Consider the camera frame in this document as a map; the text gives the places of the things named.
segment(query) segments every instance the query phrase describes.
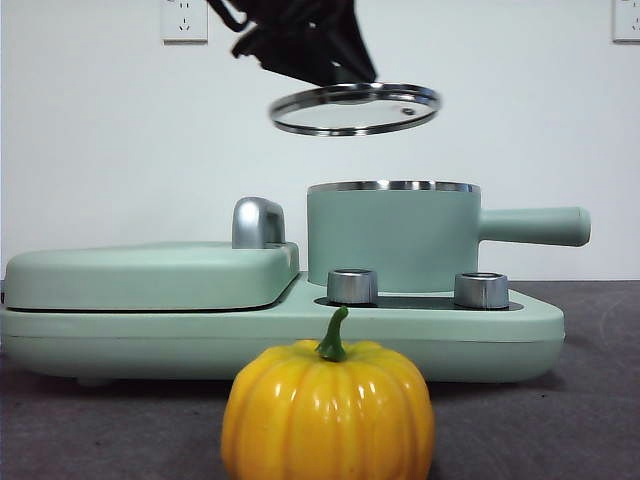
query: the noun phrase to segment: pot rim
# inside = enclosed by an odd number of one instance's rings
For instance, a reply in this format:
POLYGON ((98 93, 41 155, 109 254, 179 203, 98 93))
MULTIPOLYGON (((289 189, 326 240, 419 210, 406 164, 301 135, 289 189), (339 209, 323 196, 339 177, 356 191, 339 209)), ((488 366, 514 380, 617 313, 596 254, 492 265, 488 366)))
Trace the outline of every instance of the pot rim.
POLYGON ((309 187, 307 193, 347 192, 355 190, 432 190, 480 193, 480 187, 478 185, 458 182, 439 182, 435 180, 364 180, 321 183, 309 187))

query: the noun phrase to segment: mint green saucepan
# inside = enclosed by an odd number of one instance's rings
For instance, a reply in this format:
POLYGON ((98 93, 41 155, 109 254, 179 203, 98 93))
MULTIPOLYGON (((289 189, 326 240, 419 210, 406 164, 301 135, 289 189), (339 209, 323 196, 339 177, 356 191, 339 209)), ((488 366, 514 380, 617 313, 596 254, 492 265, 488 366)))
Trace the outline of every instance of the mint green saucepan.
POLYGON ((364 181, 316 185, 307 195, 309 281, 330 270, 375 270, 383 292, 453 290, 457 273, 478 269, 482 240, 581 246, 583 208, 482 210, 476 185, 364 181))

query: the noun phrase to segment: silver knob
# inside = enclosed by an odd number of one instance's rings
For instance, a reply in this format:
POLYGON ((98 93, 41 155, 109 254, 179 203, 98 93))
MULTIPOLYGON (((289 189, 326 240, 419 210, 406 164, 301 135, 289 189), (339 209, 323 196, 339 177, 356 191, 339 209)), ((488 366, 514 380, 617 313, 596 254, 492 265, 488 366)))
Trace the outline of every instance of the silver knob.
POLYGON ((344 268, 331 270, 327 277, 327 299, 339 304, 376 303, 378 276, 373 270, 344 268))
POLYGON ((499 273, 459 273, 453 302, 463 307, 493 310, 509 306, 509 281, 499 273))

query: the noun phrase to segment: appliance base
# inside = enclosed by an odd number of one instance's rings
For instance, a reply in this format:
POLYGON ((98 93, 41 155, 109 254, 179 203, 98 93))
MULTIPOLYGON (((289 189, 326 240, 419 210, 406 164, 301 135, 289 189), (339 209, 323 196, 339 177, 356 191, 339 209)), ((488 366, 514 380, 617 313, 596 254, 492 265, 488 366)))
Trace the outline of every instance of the appliance base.
MULTIPOLYGON (((7 354, 33 372, 92 385, 120 378, 233 379, 265 348, 321 338, 335 307, 296 278, 272 305, 191 312, 2 311, 7 354)), ((373 340, 429 381, 515 382, 539 376, 564 341, 560 309, 510 291, 517 310, 350 308, 344 341, 373 340)), ((452 292, 424 294, 451 297, 452 292)))

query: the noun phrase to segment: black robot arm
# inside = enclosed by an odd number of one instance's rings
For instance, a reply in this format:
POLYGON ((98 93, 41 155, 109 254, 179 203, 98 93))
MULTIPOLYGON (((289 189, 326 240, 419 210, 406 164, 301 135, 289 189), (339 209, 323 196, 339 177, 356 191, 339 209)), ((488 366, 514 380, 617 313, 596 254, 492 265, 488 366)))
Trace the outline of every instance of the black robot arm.
POLYGON ((254 55, 265 70, 316 85, 373 82, 376 71, 360 35, 354 0, 207 0, 234 32, 254 26, 231 53, 254 55))

